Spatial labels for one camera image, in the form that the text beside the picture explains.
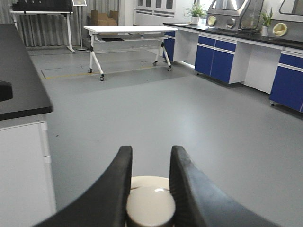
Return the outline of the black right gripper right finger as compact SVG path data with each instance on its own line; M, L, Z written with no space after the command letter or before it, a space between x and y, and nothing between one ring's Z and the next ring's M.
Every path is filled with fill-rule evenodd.
M220 190L200 171L182 146L173 146L170 193L176 204L176 227L275 227Z

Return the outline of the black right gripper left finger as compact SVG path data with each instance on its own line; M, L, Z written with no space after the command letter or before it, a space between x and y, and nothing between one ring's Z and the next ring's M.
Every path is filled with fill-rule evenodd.
M133 148L121 146L105 172L70 205L37 227L123 227L130 192Z

